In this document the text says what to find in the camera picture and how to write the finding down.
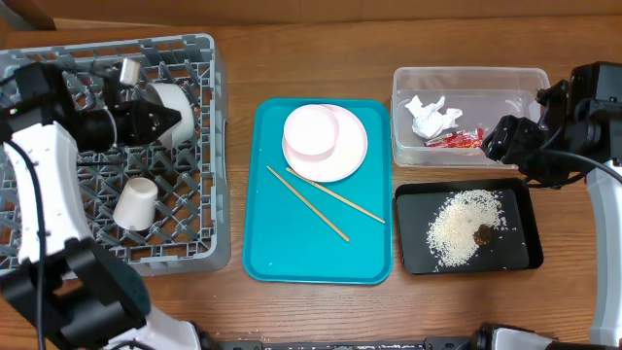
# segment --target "pile of rice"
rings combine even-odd
[[[480,226],[507,230],[498,197],[494,192],[475,190],[458,192],[445,201],[428,231],[430,251],[439,258],[439,266],[467,263],[479,247],[473,235]]]

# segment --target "brown food clump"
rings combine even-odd
[[[492,227],[487,227],[485,225],[480,226],[473,234],[475,244],[477,244],[478,246],[490,244],[490,242],[493,240],[493,231],[494,230]]]

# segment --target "robotic hand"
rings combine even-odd
[[[20,96],[0,111],[0,141],[16,173],[22,222],[21,266],[0,279],[0,291],[37,328],[40,348],[44,337],[60,349],[217,348],[194,324],[152,307],[138,273],[95,242],[76,177],[78,151],[148,144],[183,117],[146,99],[122,100],[138,81],[131,60],[98,73],[106,105],[97,110],[76,110],[66,71],[31,63],[0,83],[15,84]],[[70,272],[82,285],[56,294]]]
[[[528,185],[533,188],[559,189],[587,177],[598,251],[590,338],[593,344],[617,347],[622,339],[622,65],[597,62],[577,67],[570,82],[539,91],[536,100],[544,106],[539,122],[505,116],[482,150],[490,159],[518,165],[527,182],[539,182]],[[578,174],[570,177],[571,172]],[[521,336],[520,331],[500,330],[514,342]],[[506,346],[497,348],[515,348]],[[541,343],[523,346],[545,348]]]

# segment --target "black tray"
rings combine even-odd
[[[478,248],[468,264],[437,267],[438,258],[427,243],[429,224],[448,197],[469,190],[501,192],[507,225],[517,229],[504,231],[503,239]],[[544,261],[529,189],[520,179],[402,185],[396,190],[395,200],[402,261],[412,274],[531,269]]]

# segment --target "dish rack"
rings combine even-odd
[[[79,154],[77,178],[88,226],[99,244],[141,275],[222,268],[231,255],[225,173],[227,93],[225,65],[212,37],[193,34],[1,51],[0,68],[4,77],[33,61],[87,71],[94,64],[112,65],[124,58],[141,63],[139,88],[124,91],[124,98],[136,98],[147,83],[177,84],[194,110],[195,133],[172,150],[153,143]],[[70,73],[65,79],[77,108],[89,103],[103,106],[101,79],[89,73]],[[6,85],[0,105],[16,101],[15,85]],[[88,165],[101,162],[108,165]],[[113,220],[123,186],[134,176],[150,178],[158,186],[155,222],[140,232],[118,227]],[[0,151],[0,275],[18,266],[19,244],[15,174]]]

